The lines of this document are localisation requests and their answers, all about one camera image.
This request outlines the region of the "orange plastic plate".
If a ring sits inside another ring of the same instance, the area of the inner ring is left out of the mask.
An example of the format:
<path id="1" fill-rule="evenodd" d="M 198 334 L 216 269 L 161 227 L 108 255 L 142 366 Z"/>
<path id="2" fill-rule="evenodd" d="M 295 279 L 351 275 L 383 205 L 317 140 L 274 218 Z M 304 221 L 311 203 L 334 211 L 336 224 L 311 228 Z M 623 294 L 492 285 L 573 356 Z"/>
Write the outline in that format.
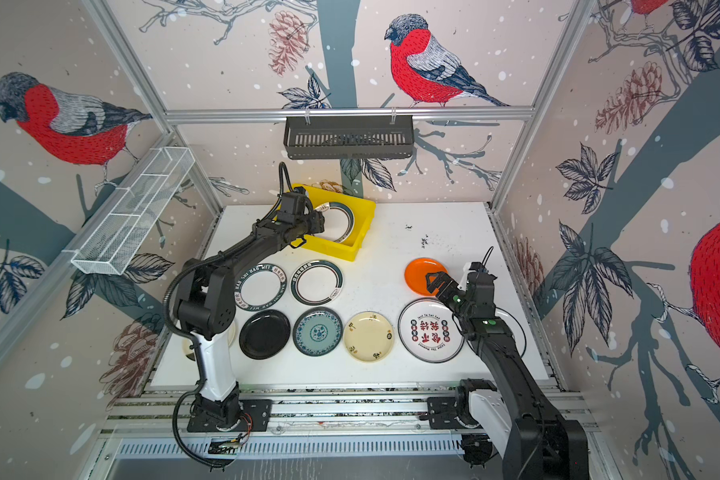
<path id="1" fill-rule="evenodd" d="M 414 293 L 420 296 L 431 296 L 427 290 L 427 276 L 439 272 L 448 272 L 446 267 L 432 258 L 417 258 L 412 260 L 405 268 L 404 280 Z"/>

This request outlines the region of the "large green rimmed white plate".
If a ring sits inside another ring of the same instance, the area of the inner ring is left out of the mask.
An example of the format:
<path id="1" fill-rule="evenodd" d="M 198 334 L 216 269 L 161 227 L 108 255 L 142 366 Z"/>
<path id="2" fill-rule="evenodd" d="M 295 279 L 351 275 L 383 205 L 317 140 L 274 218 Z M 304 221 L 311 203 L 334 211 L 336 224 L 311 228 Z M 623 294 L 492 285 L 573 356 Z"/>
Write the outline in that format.
<path id="1" fill-rule="evenodd" d="M 334 243 L 343 243 L 352 234 L 355 226 L 353 211 L 341 202 L 326 202 L 317 210 L 324 217 L 324 230 L 316 237 Z"/>

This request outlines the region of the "white plate thin dark rim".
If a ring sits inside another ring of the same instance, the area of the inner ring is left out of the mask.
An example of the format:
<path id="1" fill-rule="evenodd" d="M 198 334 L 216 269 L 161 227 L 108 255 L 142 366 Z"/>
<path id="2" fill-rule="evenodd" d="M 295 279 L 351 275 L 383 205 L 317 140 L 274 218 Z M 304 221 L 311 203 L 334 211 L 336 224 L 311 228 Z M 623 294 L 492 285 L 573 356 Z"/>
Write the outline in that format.
<path id="1" fill-rule="evenodd" d="M 523 329 L 521 323 L 507 310 L 500 307 L 496 307 L 496 315 L 498 318 L 503 320 L 510 328 L 520 357 L 523 358 L 527 351 L 527 334 Z"/>

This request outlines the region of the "white plate red characters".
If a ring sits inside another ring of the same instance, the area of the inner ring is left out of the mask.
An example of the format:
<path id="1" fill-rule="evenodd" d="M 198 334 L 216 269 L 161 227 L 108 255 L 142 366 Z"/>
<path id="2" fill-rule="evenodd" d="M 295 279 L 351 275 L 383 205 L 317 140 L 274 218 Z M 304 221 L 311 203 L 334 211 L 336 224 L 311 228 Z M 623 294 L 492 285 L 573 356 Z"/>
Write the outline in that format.
<path id="1" fill-rule="evenodd" d="M 404 348 L 427 363 L 449 362 L 464 345 L 452 312 L 433 298 L 417 299 L 406 305 L 399 315 L 397 330 Z"/>

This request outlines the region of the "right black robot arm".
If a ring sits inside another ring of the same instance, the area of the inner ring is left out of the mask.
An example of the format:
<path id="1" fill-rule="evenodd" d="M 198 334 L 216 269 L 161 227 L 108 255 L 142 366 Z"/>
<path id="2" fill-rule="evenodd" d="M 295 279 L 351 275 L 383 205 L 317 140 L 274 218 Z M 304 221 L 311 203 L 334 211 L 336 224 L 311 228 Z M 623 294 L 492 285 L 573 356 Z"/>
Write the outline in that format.
<path id="1" fill-rule="evenodd" d="M 460 382 L 456 416 L 486 432 L 506 479 L 588 479 L 586 433 L 551 403 L 523 362 L 511 328 L 497 315 L 495 280 L 478 262 L 464 289 L 444 271 L 426 275 L 427 290 L 451 311 L 492 375 Z"/>

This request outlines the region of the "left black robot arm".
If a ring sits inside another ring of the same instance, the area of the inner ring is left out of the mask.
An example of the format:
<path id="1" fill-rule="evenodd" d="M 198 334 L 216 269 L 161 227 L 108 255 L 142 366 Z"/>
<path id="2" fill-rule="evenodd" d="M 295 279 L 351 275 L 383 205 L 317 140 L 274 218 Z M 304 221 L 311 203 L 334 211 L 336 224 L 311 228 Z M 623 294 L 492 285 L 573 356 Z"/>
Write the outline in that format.
<path id="1" fill-rule="evenodd" d="M 281 194 L 243 240 L 205 260 L 185 263 L 170 283 L 163 306 L 166 327 L 188 339 L 195 350 L 195 395 L 220 402 L 238 386 L 225 336 L 235 317 L 234 288 L 242 275 L 286 247 L 304 245 L 307 235 L 324 231 L 324 224 L 306 189 L 296 187 Z"/>

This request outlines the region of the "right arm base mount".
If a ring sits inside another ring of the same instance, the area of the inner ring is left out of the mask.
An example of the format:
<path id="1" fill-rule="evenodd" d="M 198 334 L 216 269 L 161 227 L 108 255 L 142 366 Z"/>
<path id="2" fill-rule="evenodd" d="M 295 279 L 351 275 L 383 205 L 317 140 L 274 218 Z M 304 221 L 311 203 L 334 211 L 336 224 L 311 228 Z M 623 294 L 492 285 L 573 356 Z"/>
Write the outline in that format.
<path id="1" fill-rule="evenodd" d="M 423 419 L 431 430 L 468 430 L 476 425 L 468 423 L 458 415 L 455 397 L 428 397 L 427 410 Z"/>

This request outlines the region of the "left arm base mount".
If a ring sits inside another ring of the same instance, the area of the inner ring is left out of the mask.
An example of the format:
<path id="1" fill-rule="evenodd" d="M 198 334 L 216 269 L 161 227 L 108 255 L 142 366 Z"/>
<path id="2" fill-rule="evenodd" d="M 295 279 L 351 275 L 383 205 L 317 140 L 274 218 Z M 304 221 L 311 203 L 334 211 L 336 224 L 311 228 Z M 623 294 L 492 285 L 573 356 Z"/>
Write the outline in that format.
<path id="1" fill-rule="evenodd" d="M 187 431 L 191 433 L 264 432 L 267 430 L 271 400 L 210 401 L 197 397 L 190 409 Z"/>

